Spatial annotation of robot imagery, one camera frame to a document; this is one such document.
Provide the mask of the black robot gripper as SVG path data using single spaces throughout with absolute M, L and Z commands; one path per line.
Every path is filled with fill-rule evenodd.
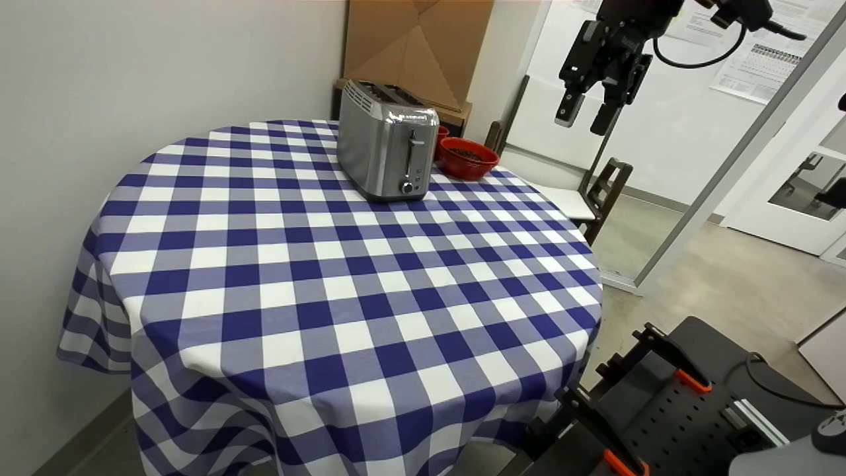
M 644 20 L 585 20 L 562 65 L 561 80 L 565 82 L 554 119 L 573 125 L 585 99 L 585 93 L 603 82 L 603 103 L 589 130 L 606 134 L 620 109 L 627 93 L 641 85 L 651 57 L 641 52 L 652 28 Z

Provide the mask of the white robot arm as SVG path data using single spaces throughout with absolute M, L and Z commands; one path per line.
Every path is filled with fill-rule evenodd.
M 594 134 L 606 134 L 629 106 L 651 68 L 652 57 L 666 61 L 657 37 L 681 10 L 685 0 L 603 0 L 594 19 L 585 20 L 558 70 L 565 93 L 554 109 L 554 119 L 571 127 L 578 117 L 585 96 L 600 85 L 603 103 L 589 125 Z M 739 37 L 755 28 L 776 31 L 770 0 L 696 0 L 713 8 L 711 20 L 726 28 L 739 24 Z

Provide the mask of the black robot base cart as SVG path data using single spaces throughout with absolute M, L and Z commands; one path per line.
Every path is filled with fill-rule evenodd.
M 633 339 L 528 425 L 524 476 L 846 476 L 840 404 L 701 316 Z

